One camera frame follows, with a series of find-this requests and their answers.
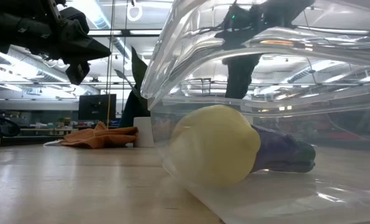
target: table surface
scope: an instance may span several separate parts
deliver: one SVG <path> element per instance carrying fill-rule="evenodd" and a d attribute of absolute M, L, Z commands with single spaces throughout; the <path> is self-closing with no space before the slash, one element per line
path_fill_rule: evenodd
<path fill-rule="evenodd" d="M 228 224 L 370 224 L 370 151 L 315 150 L 307 174 L 261 170 L 230 188 L 187 189 Z"/>
<path fill-rule="evenodd" d="M 219 223 L 156 149 L 0 149 L 0 223 Z"/>

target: wooden table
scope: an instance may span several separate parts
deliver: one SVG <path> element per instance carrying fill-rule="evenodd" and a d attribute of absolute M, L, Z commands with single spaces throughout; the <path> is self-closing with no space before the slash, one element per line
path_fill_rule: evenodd
<path fill-rule="evenodd" d="M 219 223 L 155 149 L 0 149 L 0 223 Z"/>

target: orange cloth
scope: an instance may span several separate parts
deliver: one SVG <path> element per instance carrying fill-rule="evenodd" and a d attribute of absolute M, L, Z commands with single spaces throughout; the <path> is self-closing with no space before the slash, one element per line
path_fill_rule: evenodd
<path fill-rule="evenodd" d="M 61 142 L 64 146 L 102 149 L 107 147 L 125 146 L 137 139 L 138 129 L 119 128 L 108 130 L 103 122 L 99 122 L 95 129 L 84 129 L 76 133 L 67 134 Z"/>

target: plastic lid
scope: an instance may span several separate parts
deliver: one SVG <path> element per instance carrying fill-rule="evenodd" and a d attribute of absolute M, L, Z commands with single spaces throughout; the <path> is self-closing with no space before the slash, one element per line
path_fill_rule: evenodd
<path fill-rule="evenodd" d="M 319 102 L 294 113 L 368 108 L 358 96 L 370 96 L 370 1 L 175 1 L 142 95 L 149 109 L 190 97 L 267 109 Z"/>

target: wall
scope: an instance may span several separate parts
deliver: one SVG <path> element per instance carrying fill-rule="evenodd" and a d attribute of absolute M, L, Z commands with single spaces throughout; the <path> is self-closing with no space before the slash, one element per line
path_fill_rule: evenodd
<path fill-rule="evenodd" d="M 78 121 L 78 111 L 32 111 L 30 123 L 47 124 L 57 122 L 59 118 L 70 118 L 71 121 Z"/>
<path fill-rule="evenodd" d="M 123 104 L 116 104 L 116 112 L 121 114 Z M 18 111 L 78 111 L 77 101 L 1 101 L 0 110 Z"/>

